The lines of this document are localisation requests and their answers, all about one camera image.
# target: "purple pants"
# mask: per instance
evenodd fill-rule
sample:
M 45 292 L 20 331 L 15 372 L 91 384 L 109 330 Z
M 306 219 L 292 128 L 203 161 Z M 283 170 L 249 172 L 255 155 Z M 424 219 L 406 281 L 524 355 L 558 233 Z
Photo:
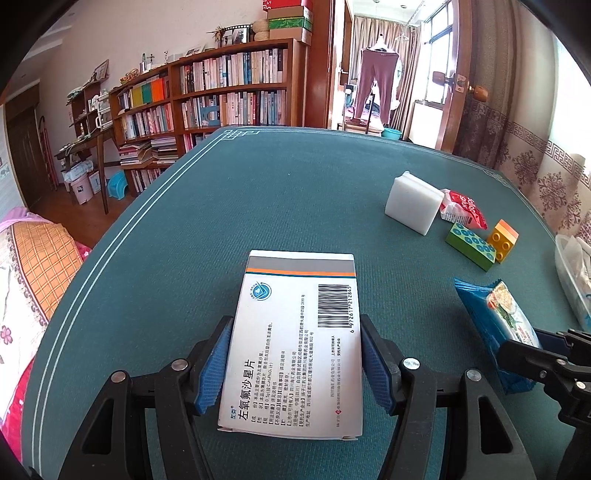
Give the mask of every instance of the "purple pants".
M 357 82 L 355 114 L 353 118 L 361 118 L 365 101 L 371 94 L 374 80 L 379 88 L 379 117 L 383 124 L 390 121 L 390 105 L 392 105 L 392 87 L 394 73 L 398 63 L 398 54 L 386 51 L 373 51 L 366 48 L 361 52 L 361 72 Z

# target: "wooden floor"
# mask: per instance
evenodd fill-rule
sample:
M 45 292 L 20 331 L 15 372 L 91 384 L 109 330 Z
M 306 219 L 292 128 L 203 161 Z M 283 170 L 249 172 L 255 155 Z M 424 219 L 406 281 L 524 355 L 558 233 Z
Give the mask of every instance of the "wooden floor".
M 109 197 L 109 213 L 105 215 L 100 194 L 83 205 L 73 205 L 70 193 L 61 185 L 56 192 L 45 195 L 33 205 L 31 211 L 53 223 L 61 223 L 74 240 L 94 248 L 133 200 L 130 194 L 122 200 Z

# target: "white block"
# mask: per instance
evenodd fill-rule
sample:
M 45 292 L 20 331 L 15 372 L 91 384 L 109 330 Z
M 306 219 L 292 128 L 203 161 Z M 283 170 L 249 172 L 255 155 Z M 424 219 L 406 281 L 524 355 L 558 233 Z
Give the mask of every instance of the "white block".
M 442 191 L 406 171 L 394 179 L 386 215 L 427 235 L 442 201 Z

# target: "ceiling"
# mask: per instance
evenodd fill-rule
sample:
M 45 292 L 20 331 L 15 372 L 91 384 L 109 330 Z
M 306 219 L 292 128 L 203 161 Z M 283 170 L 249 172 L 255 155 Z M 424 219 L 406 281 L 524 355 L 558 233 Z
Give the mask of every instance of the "ceiling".
M 78 0 L 35 42 L 8 82 L 8 100 L 39 82 L 43 68 L 60 48 L 73 23 L 89 2 L 90 0 Z
M 374 2 L 374 0 L 353 0 L 352 3 L 355 15 L 385 18 L 406 23 L 421 5 L 421 0 L 379 0 L 378 3 Z M 442 3 L 443 0 L 425 0 L 420 11 L 413 19 L 413 25 L 427 18 Z

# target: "green tablecloth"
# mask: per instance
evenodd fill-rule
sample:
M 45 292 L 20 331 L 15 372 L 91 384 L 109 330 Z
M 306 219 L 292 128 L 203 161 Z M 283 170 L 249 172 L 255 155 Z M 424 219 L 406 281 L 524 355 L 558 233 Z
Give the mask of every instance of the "green tablecloth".
M 489 226 L 503 218 L 519 241 L 485 273 L 444 240 L 437 218 L 423 237 L 386 217 L 394 177 L 409 170 L 474 198 Z M 553 236 L 498 173 L 397 141 L 296 128 L 222 129 L 168 169 L 99 242 L 63 297 L 34 363 L 24 406 L 24 463 L 57 478 L 96 393 L 116 369 L 159 370 L 233 314 L 251 249 L 355 255 L 359 304 L 381 335 L 432 369 L 482 370 L 502 398 L 540 479 L 554 478 L 572 429 L 538 385 L 505 397 L 491 360 L 453 288 L 502 278 L 531 323 L 576 322 L 554 268 Z M 199 419 L 219 480 L 374 479 L 394 429 L 364 380 L 363 436 L 309 442 L 216 430 Z M 429 478 L 437 478 L 444 411 Z M 148 415 L 155 479 L 164 472 Z

